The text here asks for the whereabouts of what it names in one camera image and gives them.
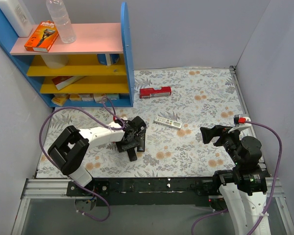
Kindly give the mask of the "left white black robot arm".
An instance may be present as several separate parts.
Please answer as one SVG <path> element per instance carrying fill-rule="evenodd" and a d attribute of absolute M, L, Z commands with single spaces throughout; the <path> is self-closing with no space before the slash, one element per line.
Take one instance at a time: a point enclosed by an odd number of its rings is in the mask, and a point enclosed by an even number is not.
<path fill-rule="evenodd" d="M 48 155 L 65 176 L 77 182 L 82 195 L 94 192 L 93 178 L 82 161 L 88 149 L 107 143 L 115 143 L 118 152 L 127 152 L 131 162 L 137 160 L 135 148 L 140 145 L 140 136 L 147 125 L 142 118 L 116 120 L 107 127 L 77 129 L 68 126 L 48 149 Z"/>

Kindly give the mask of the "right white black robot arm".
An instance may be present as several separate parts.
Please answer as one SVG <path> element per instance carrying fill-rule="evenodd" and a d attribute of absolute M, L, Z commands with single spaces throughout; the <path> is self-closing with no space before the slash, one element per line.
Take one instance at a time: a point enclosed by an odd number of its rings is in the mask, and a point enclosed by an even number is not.
<path fill-rule="evenodd" d="M 234 127 L 216 125 L 201 127 L 202 140 L 208 144 L 217 138 L 215 147 L 222 146 L 234 163 L 232 170 L 218 170 L 213 175 L 212 190 L 223 196 L 237 235 L 269 235 L 266 171 L 259 166 L 261 143 L 252 136 L 240 138 L 250 124 Z"/>

